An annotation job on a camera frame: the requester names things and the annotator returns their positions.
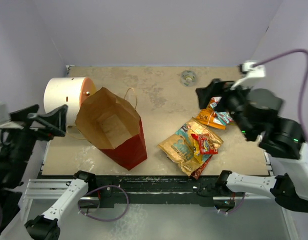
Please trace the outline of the orange kettle chips bag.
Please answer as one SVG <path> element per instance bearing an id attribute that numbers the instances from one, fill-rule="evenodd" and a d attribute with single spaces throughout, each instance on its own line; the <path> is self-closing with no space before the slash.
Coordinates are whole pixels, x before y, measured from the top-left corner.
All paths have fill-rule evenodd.
<path id="1" fill-rule="evenodd" d="M 225 130 L 227 125 L 223 125 L 217 118 L 216 114 L 213 112 L 212 108 L 209 106 L 209 103 L 205 109 L 202 109 L 199 114 L 196 116 L 196 120 L 201 124 L 210 126 L 216 129 Z"/>

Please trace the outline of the teal snack pack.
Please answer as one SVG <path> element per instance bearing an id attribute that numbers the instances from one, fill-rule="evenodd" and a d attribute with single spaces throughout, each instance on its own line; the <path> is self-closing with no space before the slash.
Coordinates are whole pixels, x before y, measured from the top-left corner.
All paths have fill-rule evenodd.
<path id="1" fill-rule="evenodd" d="M 219 112 L 216 111 L 216 106 L 218 105 L 219 101 L 220 101 L 221 97 L 217 96 L 217 97 L 213 97 L 210 100 L 209 106 L 212 108 L 213 112 L 216 114 L 218 120 L 223 124 L 223 125 L 228 125 L 228 124 L 232 124 L 234 122 L 234 120 L 231 118 L 231 116 L 229 115 L 228 112 Z"/>

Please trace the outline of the gold teal chips bag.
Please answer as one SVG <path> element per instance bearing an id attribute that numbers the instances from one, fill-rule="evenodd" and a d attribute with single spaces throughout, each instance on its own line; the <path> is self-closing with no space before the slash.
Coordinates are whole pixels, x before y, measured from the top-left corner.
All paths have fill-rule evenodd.
<path id="1" fill-rule="evenodd" d="M 188 120 L 173 135 L 158 144 L 158 148 L 166 153 L 167 157 L 176 163 L 187 176 L 190 176 L 192 172 L 203 164 L 199 163 L 194 157 L 194 145 L 191 134 L 195 133 L 208 135 L 217 151 L 223 144 L 223 140 L 217 134 L 194 118 Z"/>

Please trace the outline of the red paper bag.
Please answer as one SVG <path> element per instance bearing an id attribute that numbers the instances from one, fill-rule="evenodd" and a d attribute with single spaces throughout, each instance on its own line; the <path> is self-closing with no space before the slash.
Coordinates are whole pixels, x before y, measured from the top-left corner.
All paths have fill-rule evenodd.
<path id="1" fill-rule="evenodd" d="M 76 116 L 83 137 L 118 165 L 131 170 L 147 159 L 138 99 L 131 104 L 102 87 L 88 97 Z"/>

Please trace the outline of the dark red snack pack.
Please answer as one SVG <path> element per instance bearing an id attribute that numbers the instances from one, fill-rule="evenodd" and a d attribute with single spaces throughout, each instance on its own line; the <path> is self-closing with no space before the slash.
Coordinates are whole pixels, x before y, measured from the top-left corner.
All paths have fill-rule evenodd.
<path id="1" fill-rule="evenodd" d="M 209 156 L 209 158 L 198 169 L 196 169 L 194 172 L 192 172 L 191 177 L 193 177 L 194 179 L 197 180 L 200 177 L 200 175 L 202 174 L 202 171 L 205 169 L 205 167 L 207 166 L 207 164 L 209 163 L 211 158 L 212 158 L 212 156 Z"/>

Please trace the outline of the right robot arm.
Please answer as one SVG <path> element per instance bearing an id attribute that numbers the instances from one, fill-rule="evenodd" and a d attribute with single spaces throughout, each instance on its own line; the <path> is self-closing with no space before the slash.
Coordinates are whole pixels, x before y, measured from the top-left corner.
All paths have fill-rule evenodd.
<path id="1" fill-rule="evenodd" d="M 269 177 L 242 175 L 230 170 L 220 173 L 215 187 L 222 196 L 229 193 L 252 193 L 274 199 L 281 207 L 308 213 L 308 141 L 302 126 L 279 116 L 283 99 L 263 88 L 234 87 L 233 81 L 213 79 L 206 87 L 195 90 L 199 108 L 211 98 L 219 97 L 215 110 L 228 112 L 244 135 L 270 156 L 277 158 L 285 174 Z"/>

